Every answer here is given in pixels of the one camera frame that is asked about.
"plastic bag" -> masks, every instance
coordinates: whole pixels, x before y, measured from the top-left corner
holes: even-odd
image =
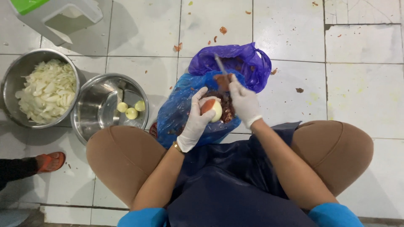
[[[234,73],[240,83],[243,86],[246,85],[244,76],[239,72],[229,70],[228,73]],[[173,88],[173,92],[160,108],[157,115],[157,141],[163,147],[169,148],[174,140],[177,139],[178,133],[181,132],[182,127],[187,123],[188,115],[191,110],[192,96],[204,86],[208,87],[208,92],[218,90],[218,85],[213,79],[213,76],[216,74],[221,74],[221,71],[211,71],[204,76],[184,74],[178,79],[177,84]],[[219,141],[237,128],[240,123],[241,120],[237,116],[226,124],[221,121],[209,123],[196,146]]]
[[[267,85],[272,68],[271,60],[262,50],[255,48],[255,42],[243,46],[205,47],[192,58],[189,73],[203,76],[212,70],[219,71],[215,54],[221,57],[225,69],[234,69],[244,75],[246,87],[250,90],[258,93]]]

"hand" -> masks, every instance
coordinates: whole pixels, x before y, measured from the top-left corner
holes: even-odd
[[[208,91],[207,87],[201,88],[193,97],[191,104],[191,111],[184,131],[177,137],[178,146],[182,152],[188,152],[195,147],[199,138],[202,136],[206,125],[215,116],[216,112],[211,109],[201,116],[201,104],[205,103],[207,99],[214,99],[215,97],[207,97],[199,100],[202,95]]]
[[[262,118],[262,115],[259,113],[256,93],[243,87],[234,74],[231,76],[229,89],[236,114],[246,127],[250,128],[254,121]]]

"green plastic stool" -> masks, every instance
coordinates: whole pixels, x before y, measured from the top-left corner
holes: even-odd
[[[68,8],[98,23],[103,14],[94,0],[9,0],[17,18],[39,34],[60,46],[66,41],[45,25],[45,22]]]

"navy apron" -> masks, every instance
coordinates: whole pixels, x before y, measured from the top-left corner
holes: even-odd
[[[272,128],[290,145],[299,124]],[[255,135],[188,152],[167,212],[172,227],[317,226],[288,200]]]

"brown pants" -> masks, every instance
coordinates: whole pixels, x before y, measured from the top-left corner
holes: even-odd
[[[336,121],[301,124],[291,148],[339,195],[369,166],[373,141],[362,130]],[[148,133],[132,126],[111,126],[87,143],[87,159],[97,177],[128,207],[165,154]]]

